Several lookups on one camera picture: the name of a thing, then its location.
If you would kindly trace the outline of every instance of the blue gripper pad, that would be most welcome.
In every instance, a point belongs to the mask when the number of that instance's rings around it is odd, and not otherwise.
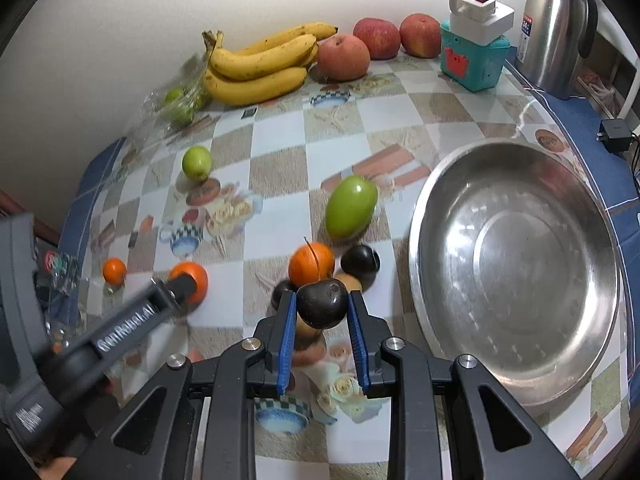
[[[349,336],[351,337],[351,349],[353,350],[353,362],[356,365],[358,384],[364,394],[367,393],[371,381],[369,379],[369,359],[367,357],[367,346],[364,344],[360,320],[356,313],[351,294],[349,294],[349,309],[347,311],[347,324],[349,326]]]
[[[287,320],[282,334],[280,353],[278,354],[278,382],[276,388],[278,395],[284,395],[289,386],[289,374],[291,372],[291,359],[293,356],[293,340],[296,338],[296,295],[291,295]]]

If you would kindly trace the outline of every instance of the white wall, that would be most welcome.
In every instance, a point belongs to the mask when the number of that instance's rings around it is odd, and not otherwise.
[[[525,0],[499,1],[515,8],[514,43]],[[412,12],[445,19],[447,0],[39,0],[0,57],[0,188],[60,228],[85,166],[201,51],[204,29],[234,48],[297,23],[351,32]]]

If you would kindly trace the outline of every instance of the dark purple fruit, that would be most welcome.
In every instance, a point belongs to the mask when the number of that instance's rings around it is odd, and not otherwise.
[[[274,310],[278,309],[280,298],[282,298],[282,295],[287,290],[296,292],[298,288],[289,280],[282,280],[273,288],[273,292],[271,293],[271,306],[274,308]]]
[[[340,260],[342,270],[358,278],[362,283],[371,283],[380,270],[378,253],[365,244],[354,245]]]
[[[347,315],[349,293],[345,286],[329,278],[303,285],[296,293],[296,308],[306,324],[317,330],[333,328]]]

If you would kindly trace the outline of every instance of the orange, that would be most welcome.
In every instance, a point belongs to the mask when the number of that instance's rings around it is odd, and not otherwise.
[[[190,298],[187,298],[187,303],[198,304],[207,295],[209,289],[209,277],[204,267],[195,262],[182,262],[177,264],[171,272],[169,272],[169,279],[177,278],[181,274],[190,275],[196,282],[196,291]]]
[[[329,247],[320,242],[307,243],[289,260],[289,279],[295,286],[319,282],[332,277],[334,267],[335,257]]]
[[[102,275],[107,285],[120,286],[127,275],[127,266],[119,258],[109,258],[102,266]]]

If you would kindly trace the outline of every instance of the metal bowl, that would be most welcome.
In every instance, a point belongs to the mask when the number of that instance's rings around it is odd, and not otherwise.
[[[418,198],[409,270],[437,357],[478,357],[538,412],[588,379],[608,343],[618,254],[593,193],[512,140],[446,156]]]

